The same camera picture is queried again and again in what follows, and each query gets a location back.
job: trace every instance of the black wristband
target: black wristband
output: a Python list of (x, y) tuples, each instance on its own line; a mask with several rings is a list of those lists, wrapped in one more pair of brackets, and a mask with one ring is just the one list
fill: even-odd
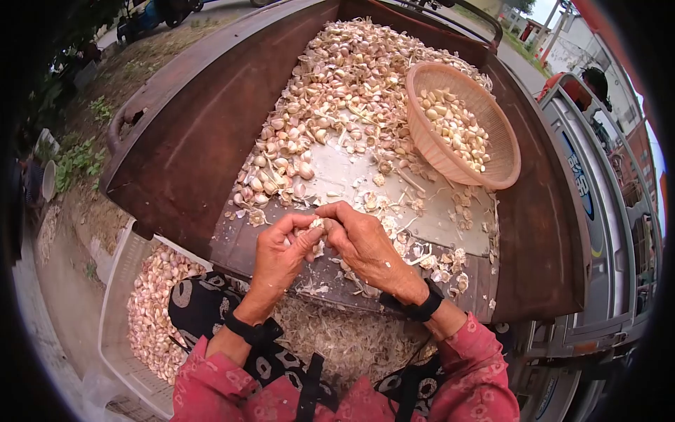
[(271, 343), (284, 333), (279, 324), (272, 318), (267, 318), (263, 324), (251, 326), (239, 321), (232, 312), (225, 316), (225, 326), (231, 332), (241, 336), (252, 347)]
[(421, 305), (401, 305), (392, 295), (383, 293), (380, 295), (380, 303), (393, 309), (399, 309), (406, 314), (408, 319), (417, 322), (427, 322), (443, 301), (443, 293), (429, 278), (424, 281), (429, 287), (429, 297)]

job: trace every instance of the pink plastic basket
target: pink plastic basket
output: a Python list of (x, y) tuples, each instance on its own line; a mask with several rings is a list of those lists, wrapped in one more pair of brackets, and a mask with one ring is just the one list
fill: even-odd
[[(422, 90), (445, 88), (466, 101), (466, 109), (476, 115), (478, 125), (489, 135), (486, 152), (491, 161), (485, 164), (483, 173), (469, 168), (464, 160), (453, 154), (433, 130), (424, 109), (416, 101)], [(477, 82), (452, 66), (422, 62), (408, 72), (406, 90), (410, 135), (417, 149), (438, 172), (455, 182), (484, 185), (490, 189), (506, 189), (516, 182), (520, 175), (516, 135), (502, 109)]]

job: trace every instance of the sleeve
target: sleeve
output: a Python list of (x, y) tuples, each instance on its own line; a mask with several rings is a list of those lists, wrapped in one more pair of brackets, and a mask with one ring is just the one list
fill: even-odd
[(472, 313), (457, 333), (438, 344), (438, 350), (448, 378), (434, 397), (430, 421), (518, 420), (502, 345)]
[(202, 336), (178, 370), (171, 420), (244, 421), (237, 405), (258, 384), (223, 353), (205, 359), (207, 344), (207, 338)]

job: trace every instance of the elderly woman's hand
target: elderly woman's hand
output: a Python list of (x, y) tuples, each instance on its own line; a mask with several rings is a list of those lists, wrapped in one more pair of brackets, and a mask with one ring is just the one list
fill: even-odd
[(379, 220), (354, 210), (339, 201), (315, 210), (324, 218), (328, 231), (326, 246), (372, 287), (394, 295), (403, 303), (421, 305), (429, 288), (420, 276), (405, 264), (392, 246)]
[(300, 273), (302, 260), (313, 261), (312, 247), (319, 242), (323, 230), (312, 228), (297, 238), (293, 231), (307, 229), (316, 218), (316, 215), (286, 214), (258, 235), (251, 287), (235, 311), (240, 321), (249, 325), (264, 322)]

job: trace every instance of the pink floral shirt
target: pink floral shirt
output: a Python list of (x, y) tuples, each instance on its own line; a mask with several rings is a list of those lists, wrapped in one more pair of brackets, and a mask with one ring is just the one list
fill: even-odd
[[(257, 383), (223, 353), (205, 359), (202, 337), (180, 367), (173, 391), (172, 421), (293, 421), (300, 393), (280, 377), (256, 394)], [(502, 345), (473, 314), (453, 336), (438, 343), (448, 379), (436, 393), (430, 421), (514, 422), (518, 403), (508, 389)], [(315, 421), (393, 421), (387, 398), (359, 378), (336, 413), (317, 404)], [(413, 421), (425, 421), (418, 413)]]

